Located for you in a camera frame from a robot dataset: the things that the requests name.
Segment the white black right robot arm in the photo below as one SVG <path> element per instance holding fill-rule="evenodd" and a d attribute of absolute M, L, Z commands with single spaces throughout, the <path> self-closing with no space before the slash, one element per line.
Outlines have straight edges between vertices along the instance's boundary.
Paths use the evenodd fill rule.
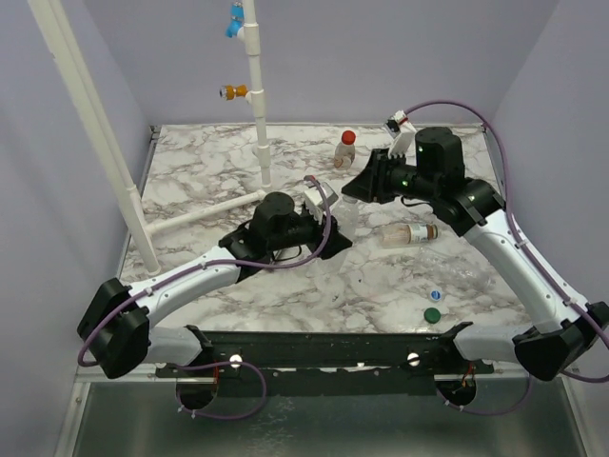
<path fill-rule="evenodd" d="M 509 218 L 494 187 L 466 176 L 462 141 L 451 129 L 421 129 L 413 142 L 415 164 L 407 164 L 401 153 L 374 149 L 360 174 L 343 186 L 343 195 L 364 203 L 398 197 L 426 203 L 496 269 L 531 319 L 529 326 L 465 325 L 439 347 L 440 366 L 457 373 L 472 361 L 509 362 L 541 381 L 553 380 L 607 327 L 607 305 L 592 304 L 567 287 Z"/>

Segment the clear bottle red label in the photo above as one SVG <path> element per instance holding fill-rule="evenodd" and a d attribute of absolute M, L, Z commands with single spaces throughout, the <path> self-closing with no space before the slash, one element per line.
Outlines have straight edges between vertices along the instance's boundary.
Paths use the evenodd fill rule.
<path fill-rule="evenodd" d="M 355 156 L 355 143 L 353 145 L 345 145 L 340 140 L 334 152 L 334 167 L 336 169 L 349 169 L 355 161 Z"/>

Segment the clear bottle green white label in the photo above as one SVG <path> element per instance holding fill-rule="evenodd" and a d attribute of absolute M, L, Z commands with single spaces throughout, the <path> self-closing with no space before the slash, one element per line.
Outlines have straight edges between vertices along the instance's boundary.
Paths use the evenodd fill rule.
<path fill-rule="evenodd" d="M 396 224 L 381 230 L 380 244 L 383 248 L 403 248 L 434 241 L 438 236 L 436 225 Z"/>

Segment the red bottle cap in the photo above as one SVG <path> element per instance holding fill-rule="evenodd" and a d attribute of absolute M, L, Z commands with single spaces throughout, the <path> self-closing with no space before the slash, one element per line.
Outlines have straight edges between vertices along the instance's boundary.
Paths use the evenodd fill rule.
<path fill-rule="evenodd" d="M 342 134 L 341 141 L 345 145 L 353 145 L 356 141 L 356 133 L 352 130 L 345 130 Z"/>

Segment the green bottle cap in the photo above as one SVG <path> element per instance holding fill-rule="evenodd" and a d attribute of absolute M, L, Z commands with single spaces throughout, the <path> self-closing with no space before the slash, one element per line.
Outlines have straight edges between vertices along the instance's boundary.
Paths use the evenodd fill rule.
<path fill-rule="evenodd" d="M 427 308 L 423 312 L 423 318 L 429 324 L 437 324 L 440 322 L 442 314 L 437 308 Z"/>

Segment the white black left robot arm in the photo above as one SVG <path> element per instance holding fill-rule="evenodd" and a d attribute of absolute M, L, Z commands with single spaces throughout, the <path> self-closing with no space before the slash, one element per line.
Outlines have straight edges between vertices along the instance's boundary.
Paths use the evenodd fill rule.
<path fill-rule="evenodd" d="M 323 206 L 305 201 L 296 207 L 289 195 L 271 192 L 249 221 L 195 260 L 130 285 L 116 278 L 104 282 L 77 327 L 81 351 L 90 353 L 90 365 L 109 379 L 143 363 L 171 363 L 191 376 L 202 375 L 211 362 L 204 334 L 194 326 L 160 328 L 161 321 L 212 291 L 280 268 L 275 259 L 280 250 L 306 247 L 311 259 L 328 260 L 352 245 Z"/>

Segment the clear plastic bottle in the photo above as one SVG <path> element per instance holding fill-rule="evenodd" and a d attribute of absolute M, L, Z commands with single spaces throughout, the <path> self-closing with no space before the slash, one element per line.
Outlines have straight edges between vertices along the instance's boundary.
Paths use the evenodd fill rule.
<path fill-rule="evenodd" d="M 344 195 L 334 207 L 332 214 L 337 221 L 339 233 L 353 241 L 359 219 L 358 200 Z"/>

